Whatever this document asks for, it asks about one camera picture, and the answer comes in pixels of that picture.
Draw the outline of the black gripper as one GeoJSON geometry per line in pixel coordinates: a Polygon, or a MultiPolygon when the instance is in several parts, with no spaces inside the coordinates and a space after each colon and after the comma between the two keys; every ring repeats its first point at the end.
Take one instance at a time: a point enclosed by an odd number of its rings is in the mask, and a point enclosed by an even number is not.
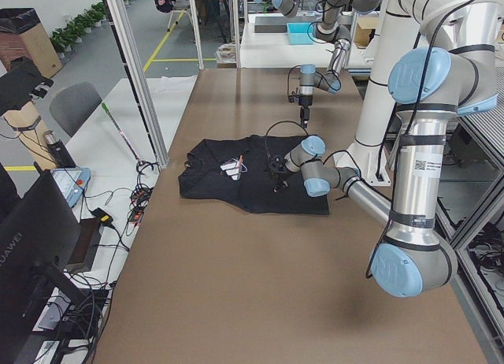
{"type": "Polygon", "coordinates": [[[300,125],[306,127],[310,116],[309,108],[313,104],[313,93],[292,91],[288,95],[288,101],[294,102],[295,100],[298,101],[298,105],[300,106],[300,125]]]}
{"type": "Polygon", "coordinates": [[[287,161],[279,155],[267,154],[267,171],[274,182],[273,191],[277,193],[282,188],[288,187],[287,179],[290,170],[286,167],[287,161]]]}

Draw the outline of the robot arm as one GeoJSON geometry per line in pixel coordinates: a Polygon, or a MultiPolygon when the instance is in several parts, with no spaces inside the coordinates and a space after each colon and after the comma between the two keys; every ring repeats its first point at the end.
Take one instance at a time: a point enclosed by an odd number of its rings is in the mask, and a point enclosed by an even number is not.
{"type": "Polygon", "coordinates": [[[305,138],[283,157],[268,156],[278,187],[301,173],[308,195],[346,193],[385,229],[366,274],[387,293],[413,297],[448,283],[457,258],[434,229],[435,206],[449,120],[496,107],[495,41],[503,0],[321,0],[314,38],[332,43],[324,75],[302,68],[301,122],[309,119],[314,88],[339,90],[350,33],[343,7],[380,9],[383,20],[371,83],[350,164],[323,164],[324,141],[305,138]]]}
{"type": "Polygon", "coordinates": [[[339,74],[346,63],[352,38],[349,29],[339,23],[343,7],[350,6],[359,13],[370,13],[382,0],[321,0],[322,17],[314,24],[313,40],[334,46],[331,60],[324,72],[318,72],[313,64],[300,66],[299,88],[292,97],[300,106],[300,125],[305,128],[309,121],[309,108],[313,104],[313,89],[319,88],[331,94],[341,88],[339,74]]]}

